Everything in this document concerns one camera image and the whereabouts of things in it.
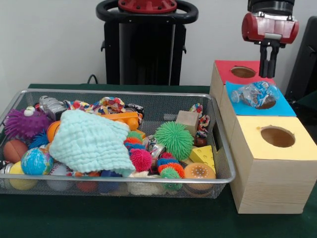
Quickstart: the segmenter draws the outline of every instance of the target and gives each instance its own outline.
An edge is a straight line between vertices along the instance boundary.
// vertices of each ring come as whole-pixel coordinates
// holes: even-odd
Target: silver toy car
[[[39,102],[40,109],[52,120],[60,120],[62,113],[67,110],[64,103],[58,101],[56,98],[41,96]]]

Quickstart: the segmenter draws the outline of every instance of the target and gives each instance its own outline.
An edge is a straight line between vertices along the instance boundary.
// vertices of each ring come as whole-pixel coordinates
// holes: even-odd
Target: purple spiky ball
[[[35,135],[47,131],[51,120],[41,112],[35,111],[32,116],[26,117],[25,110],[12,109],[5,120],[5,134],[9,139],[20,138],[30,141]]]

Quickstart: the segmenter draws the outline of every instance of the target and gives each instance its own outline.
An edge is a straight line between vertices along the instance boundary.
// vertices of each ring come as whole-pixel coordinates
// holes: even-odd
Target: metal mesh basket
[[[195,103],[204,106],[204,114],[210,116],[208,145],[212,146],[216,179],[165,179],[165,178],[102,178],[67,176],[27,176],[0,174],[0,193],[44,194],[44,195],[92,195],[92,196],[157,196],[157,197],[201,197],[217,198],[225,185],[235,177],[235,170],[228,143],[224,134],[219,110],[214,98],[205,94],[141,93],[116,91],[77,91],[28,89],[18,93],[10,102],[0,121],[12,109],[23,109],[34,105],[43,95],[60,101],[81,100],[94,103],[105,96],[119,97],[126,104],[134,103],[144,107],[145,117],[140,130],[146,135],[167,120],[175,120],[179,110],[187,111]],[[5,137],[0,144],[0,159],[3,159]],[[12,187],[15,181],[36,185],[29,190]],[[178,191],[172,190],[178,184]]]

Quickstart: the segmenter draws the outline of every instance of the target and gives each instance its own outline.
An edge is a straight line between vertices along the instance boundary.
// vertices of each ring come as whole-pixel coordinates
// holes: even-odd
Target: crushed water bottle
[[[239,103],[242,101],[246,105],[254,108],[260,108],[279,99],[278,88],[266,81],[260,81],[245,85],[231,93],[231,101]]]

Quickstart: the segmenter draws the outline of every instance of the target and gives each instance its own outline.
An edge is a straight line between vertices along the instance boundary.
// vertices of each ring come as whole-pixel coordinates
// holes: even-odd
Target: black steering wheel
[[[185,13],[163,13],[163,14],[139,14],[126,11],[110,11],[118,7],[118,0],[105,0],[96,7],[97,17],[105,22],[117,23],[167,23],[167,24],[189,24],[198,19],[198,9],[191,3],[177,1],[177,9]]]

